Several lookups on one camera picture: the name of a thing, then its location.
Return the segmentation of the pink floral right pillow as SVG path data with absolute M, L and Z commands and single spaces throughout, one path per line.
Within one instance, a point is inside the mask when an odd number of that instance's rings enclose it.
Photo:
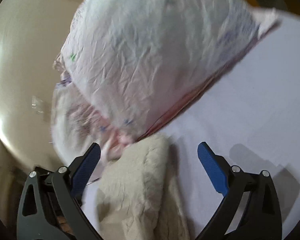
M 277 23 L 245 0 L 83 0 L 56 57 L 109 123 L 151 134 Z

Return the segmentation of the beige cable-knit sweater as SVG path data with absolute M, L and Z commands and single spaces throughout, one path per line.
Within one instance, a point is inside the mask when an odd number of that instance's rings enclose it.
M 107 163 L 96 197 L 103 239 L 189 239 L 170 149 L 155 134 Z

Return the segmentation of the pink floral left pillow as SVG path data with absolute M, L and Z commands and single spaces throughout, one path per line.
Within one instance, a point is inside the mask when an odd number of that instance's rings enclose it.
M 82 156 L 92 143 L 101 148 L 101 161 L 119 159 L 123 150 L 135 142 L 131 135 L 114 127 L 80 93 L 59 54 L 53 68 L 61 73 L 52 97 L 51 137 L 61 161 L 69 165 Z

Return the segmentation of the lavender bed sheet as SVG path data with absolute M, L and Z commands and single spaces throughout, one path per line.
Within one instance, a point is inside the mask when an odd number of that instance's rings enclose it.
M 195 103 L 131 149 L 145 154 L 151 146 L 169 155 L 190 239 L 223 198 L 199 161 L 201 142 L 244 172 L 269 172 L 283 236 L 300 220 L 300 17 L 279 18 L 278 28 Z

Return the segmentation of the pink floral pillow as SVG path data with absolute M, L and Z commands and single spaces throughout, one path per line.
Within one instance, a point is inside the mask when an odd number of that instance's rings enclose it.
M 114 127 L 80 93 L 59 54 L 53 68 L 61 73 L 52 97 L 51 137 L 61 161 L 69 165 L 82 156 L 92 143 L 101 148 L 101 161 L 119 159 L 123 150 L 135 142 L 131 135 Z
M 245 0 L 83 0 L 56 57 L 109 123 L 151 134 L 277 23 Z

